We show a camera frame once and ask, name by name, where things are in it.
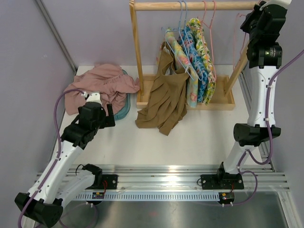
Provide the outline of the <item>pink pleated skirt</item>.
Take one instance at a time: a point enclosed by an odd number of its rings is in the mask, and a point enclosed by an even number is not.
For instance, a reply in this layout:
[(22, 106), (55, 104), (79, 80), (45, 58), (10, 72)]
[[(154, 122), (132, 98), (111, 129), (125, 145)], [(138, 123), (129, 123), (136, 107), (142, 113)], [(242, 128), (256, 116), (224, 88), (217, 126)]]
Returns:
[(82, 75), (74, 76), (73, 82), (65, 90), (71, 89), (99, 92), (104, 109), (107, 109), (107, 104), (111, 104), (113, 113), (117, 114), (125, 106), (127, 94), (140, 90), (140, 83), (139, 79), (134, 80), (124, 74), (118, 65), (97, 64)]

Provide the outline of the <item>brown pleated skirt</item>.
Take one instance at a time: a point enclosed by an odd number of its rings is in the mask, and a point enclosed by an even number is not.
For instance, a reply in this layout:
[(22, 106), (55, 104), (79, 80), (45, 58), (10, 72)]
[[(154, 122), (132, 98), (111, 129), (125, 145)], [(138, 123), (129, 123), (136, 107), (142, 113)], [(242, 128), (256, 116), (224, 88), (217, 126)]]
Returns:
[(138, 128), (158, 128), (169, 135), (187, 113), (186, 82), (188, 73), (174, 65), (174, 54), (162, 43), (156, 78), (150, 90), (148, 104), (138, 111)]

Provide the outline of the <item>yellow lemon print skirt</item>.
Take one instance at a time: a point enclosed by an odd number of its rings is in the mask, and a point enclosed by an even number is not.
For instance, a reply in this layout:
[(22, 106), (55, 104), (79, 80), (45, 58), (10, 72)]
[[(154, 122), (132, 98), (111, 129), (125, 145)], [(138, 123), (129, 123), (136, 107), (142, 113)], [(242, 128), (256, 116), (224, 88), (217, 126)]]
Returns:
[(209, 104), (216, 88), (216, 73), (204, 37), (204, 28), (202, 22), (198, 18), (191, 18), (187, 22), (187, 27), (190, 29), (190, 34), (194, 40), (194, 47), (196, 49), (194, 54), (195, 62), (201, 63), (201, 65), (199, 65), (199, 72), (203, 73), (203, 75), (199, 77), (203, 79), (203, 82), (206, 82), (202, 102)]

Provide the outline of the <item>blue floral skirt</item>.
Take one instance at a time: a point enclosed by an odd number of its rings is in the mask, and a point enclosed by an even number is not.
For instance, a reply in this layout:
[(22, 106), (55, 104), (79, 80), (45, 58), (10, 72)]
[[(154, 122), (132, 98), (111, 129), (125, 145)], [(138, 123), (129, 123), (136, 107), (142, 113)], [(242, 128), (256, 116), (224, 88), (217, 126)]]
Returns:
[[(192, 35), (190, 34), (190, 29), (187, 26), (185, 26), (184, 29), (181, 30), (181, 36), (183, 38), (187, 38), (187, 41), (185, 41), (185, 49), (190, 56), (190, 62), (192, 63), (192, 66), (194, 67), (196, 73), (198, 74), (198, 77), (202, 76), (203, 73), (199, 72), (199, 69), (200, 69), (199, 65), (201, 65), (201, 63), (195, 62), (194, 54), (196, 52), (196, 49), (194, 47), (194, 40), (193, 40)], [(178, 42), (182, 46), (180, 37), (178, 38)], [(206, 82), (203, 82), (203, 79), (201, 79), (199, 77), (199, 81), (198, 81), (198, 84), (199, 84), (198, 99), (199, 99), (199, 101), (198, 101), (198, 103), (203, 103), (202, 100), (203, 100), (203, 95), (204, 95), (204, 89), (206, 88), (205, 83)]]

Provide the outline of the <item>pastel floral skirt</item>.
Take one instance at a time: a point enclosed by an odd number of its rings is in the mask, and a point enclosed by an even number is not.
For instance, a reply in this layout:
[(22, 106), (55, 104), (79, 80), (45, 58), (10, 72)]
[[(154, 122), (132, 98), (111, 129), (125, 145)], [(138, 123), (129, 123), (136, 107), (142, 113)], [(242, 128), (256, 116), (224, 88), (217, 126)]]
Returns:
[(190, 62), (190, 56), (188, 52), (185, 49), (185, 41), (187, 41), (187, 38), (183, 38), (180, 34), (181, 44), (176, 40), (173, 30), (168, 28), (164, 34), (164, 41), (161, 45), (161, 49), (159, 52), (159, 56), (157, 58), (157, 67), (158, 70), (161, 70), (161, 54), (162, 50), (165, 49), (165, 52), (168, 52), (169, 54), (173, 54), (173, 58), (175, 59), (177, 66), (177, 69), (185, 70), (186, 73), (189, 74), (189, 82), (187, 83), (187, 104), (190, 108), (195, 109), (197, 107), (197, 103), (199, 101), (198, 99), (198, 90), (199, 90), (199, 77), (196, 73), (194, 67), (192, 66), (192, 63)]

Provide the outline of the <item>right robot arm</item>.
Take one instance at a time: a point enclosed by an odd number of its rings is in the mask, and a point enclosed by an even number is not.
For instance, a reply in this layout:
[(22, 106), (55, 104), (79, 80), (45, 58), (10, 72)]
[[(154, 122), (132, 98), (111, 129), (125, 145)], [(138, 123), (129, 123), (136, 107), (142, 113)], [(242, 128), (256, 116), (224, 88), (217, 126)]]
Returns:
[(281, 69), (283, 51), (277, 42), (285, 21), (289, 0), (261, 1), (246, 15), (241, 30), (249, 34), (247, 59), (253, 77), (253, 94), (247, 123), (233, 129), (235, 143), (215, 175), (218, 189), (243, 189), (240, 167), (247, 157), (259, 163), (252, 151), (261, 143), (273, 143), (281, 134), (274, 117), (276, 74)]

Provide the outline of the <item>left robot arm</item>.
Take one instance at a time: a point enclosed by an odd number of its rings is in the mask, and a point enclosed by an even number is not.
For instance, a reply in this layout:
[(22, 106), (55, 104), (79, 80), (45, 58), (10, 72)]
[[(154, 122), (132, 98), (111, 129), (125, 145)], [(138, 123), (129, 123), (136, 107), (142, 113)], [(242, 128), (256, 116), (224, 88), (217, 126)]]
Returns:
[(79, 114), (59, 138), (58, 152), (51, 159), (37, 182), (26, 193), (18, 193), (15, 203), (23, 217), (51, 228), (59, 222), (64, 208), (87, 188), (108, 187), (103, 171), (96, 165), (86, 164), (63, 188), (60, 187), (70, 166), (93, 140), (98, 130), (114, 127), (111, 104), (103, 108), (100, 103), (86, 102)]

